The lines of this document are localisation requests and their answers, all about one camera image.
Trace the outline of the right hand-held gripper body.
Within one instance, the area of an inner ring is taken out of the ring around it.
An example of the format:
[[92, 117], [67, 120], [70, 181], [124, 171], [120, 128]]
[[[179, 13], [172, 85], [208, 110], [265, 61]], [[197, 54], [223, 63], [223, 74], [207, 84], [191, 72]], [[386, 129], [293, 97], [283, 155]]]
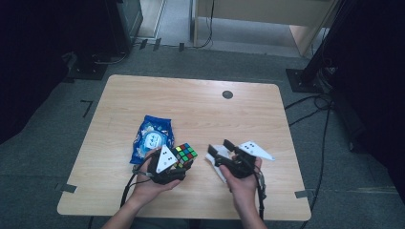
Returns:
[[216, 165], [225, 165], [236, 178], [245, 178], [252, 175], [255, 171], [257, 157], [275, 160], [274, 156], [253, 141], [247, 141], [236, 146], [236, 150], [230, 153], [234, 154], [230, 159], [224, 156], [216, 158]]

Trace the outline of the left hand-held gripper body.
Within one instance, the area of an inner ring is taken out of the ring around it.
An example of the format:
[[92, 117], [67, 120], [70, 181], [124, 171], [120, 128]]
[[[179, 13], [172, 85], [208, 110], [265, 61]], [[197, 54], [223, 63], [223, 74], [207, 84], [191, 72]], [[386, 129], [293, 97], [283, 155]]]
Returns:
[[172, 151], [163, 145], [159, 150], [152, 154], [148, 165], [148, 172], [151, 179], [161, 185], [168, 184], [174, 180], [184, 180], [186, 170], [183, 168], [174, 168], [178, 162]]

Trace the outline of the multicoloured puzzle cube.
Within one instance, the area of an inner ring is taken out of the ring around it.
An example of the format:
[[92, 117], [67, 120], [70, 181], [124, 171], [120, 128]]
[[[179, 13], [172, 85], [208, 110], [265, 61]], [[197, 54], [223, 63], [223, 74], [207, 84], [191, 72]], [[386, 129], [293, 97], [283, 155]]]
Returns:
[[172, 152], [178, 160], [174, 164], [175, 168], [185, 168], [198, 156], [197, 152], [188, 143], [175, 147]]

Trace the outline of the white wet wipe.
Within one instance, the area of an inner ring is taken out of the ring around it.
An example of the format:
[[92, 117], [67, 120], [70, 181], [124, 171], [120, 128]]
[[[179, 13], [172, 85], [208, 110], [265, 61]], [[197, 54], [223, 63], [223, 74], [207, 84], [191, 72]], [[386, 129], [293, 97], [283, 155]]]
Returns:
[[[230, 159], [230, 152], [223, 145], [212, 145], [221, 156]], [[233, 179], [230, 170], [225, 165], [216, 165], [216, 159], [214, 159], [209, 153], [206, 153], [205, 159], [210, 162], [211, 167], [215, 170], [218, 177], [223, 183], [228, 183]]]

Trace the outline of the blue wet wipes packet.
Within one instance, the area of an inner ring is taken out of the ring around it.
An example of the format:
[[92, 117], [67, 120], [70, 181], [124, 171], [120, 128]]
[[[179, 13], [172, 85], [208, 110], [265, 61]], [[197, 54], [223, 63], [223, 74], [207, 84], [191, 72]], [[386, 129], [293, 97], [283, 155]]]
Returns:
[[133, 142], [130, 163], [141, 164], [150, 150], [163, 145], [172, 148], [174, 142], [175, 138], [170, 119], [146, 115]]

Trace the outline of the person's right hand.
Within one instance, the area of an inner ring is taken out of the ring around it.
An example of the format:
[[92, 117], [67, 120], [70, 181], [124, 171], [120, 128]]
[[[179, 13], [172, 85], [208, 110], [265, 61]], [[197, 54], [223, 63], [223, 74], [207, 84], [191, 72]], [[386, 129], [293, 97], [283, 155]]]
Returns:
[[237, 212], [239, 214], [252, 214], [256, 212], [255, 192], [258, 181], [255, 176], [251, 175], [245, 178], [236, 178], [226, 166], [221, 165], [219, 169], [226, 179]]

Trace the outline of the person's left hand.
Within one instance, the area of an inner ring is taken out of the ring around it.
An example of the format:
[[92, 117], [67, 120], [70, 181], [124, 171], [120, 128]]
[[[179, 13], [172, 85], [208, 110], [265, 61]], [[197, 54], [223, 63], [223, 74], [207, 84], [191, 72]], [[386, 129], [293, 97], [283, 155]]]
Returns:
[[127, 200], [127, 203], [133, 210], [141, 209], [162, 192], [172, 190], [181, 183], [178, 179], [164, 185], [155, 183], [146, 175], [149, 163], [150, 160], [147, 159], [140, 167], [140, 174], [137, 175], [135, 188], [132, 195]]

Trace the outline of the light wooden furniture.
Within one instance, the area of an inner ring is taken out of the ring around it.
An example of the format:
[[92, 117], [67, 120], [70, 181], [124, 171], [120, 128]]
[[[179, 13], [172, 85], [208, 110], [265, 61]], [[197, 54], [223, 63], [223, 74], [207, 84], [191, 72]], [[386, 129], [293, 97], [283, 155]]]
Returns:
[[199, 19], [214, 18], [289, 25], [294, 42], [305, 55], [322, 28], [331, 24], [341, 0], [191, 0], [193, 45]]

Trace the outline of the black cabinet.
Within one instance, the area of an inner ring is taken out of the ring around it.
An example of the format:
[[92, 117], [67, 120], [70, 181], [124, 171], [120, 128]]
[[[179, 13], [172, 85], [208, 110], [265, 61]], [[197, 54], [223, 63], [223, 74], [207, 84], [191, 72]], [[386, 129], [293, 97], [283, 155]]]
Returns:
[[115, 53], [129, 53], [143, 21], [140, 0], [105, 0]]

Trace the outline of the dark curtain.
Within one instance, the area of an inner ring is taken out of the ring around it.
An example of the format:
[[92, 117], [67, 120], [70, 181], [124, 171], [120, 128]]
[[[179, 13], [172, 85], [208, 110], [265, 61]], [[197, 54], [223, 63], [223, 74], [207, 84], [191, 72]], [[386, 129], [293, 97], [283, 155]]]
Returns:
[[405, 0], [347, 0], [330, 37], [332, 85], [364, 125], [355, 140], [405, 203]]
[[100, 0], [0, 0], [0, 144], [20, 133], [81, 56]]

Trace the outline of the black stand base with post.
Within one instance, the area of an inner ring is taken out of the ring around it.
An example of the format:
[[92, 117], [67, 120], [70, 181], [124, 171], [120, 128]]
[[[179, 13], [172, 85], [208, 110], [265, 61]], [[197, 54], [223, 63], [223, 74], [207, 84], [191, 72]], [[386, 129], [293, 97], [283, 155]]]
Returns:
[[317, 51], [312, 55], [308, 65], [303, 70], [286, 69], [291, 89], [297, 93], [319, 93], [323, 92], [318, 77], [318, 72], [331, 63], [326, 58], [326, 48], [330, 42], [331, 29], [335, 20], [344, 8], [346, 0], [333, 0], [333, 4], [326, 14], [323, 22], [316, 28], [291, 26], [293, 38], [298, 39], [297, 47], [301, 54], [305, 54], [309, 46], [313, 44], [318, 33], [324, 29], [322, 42]]

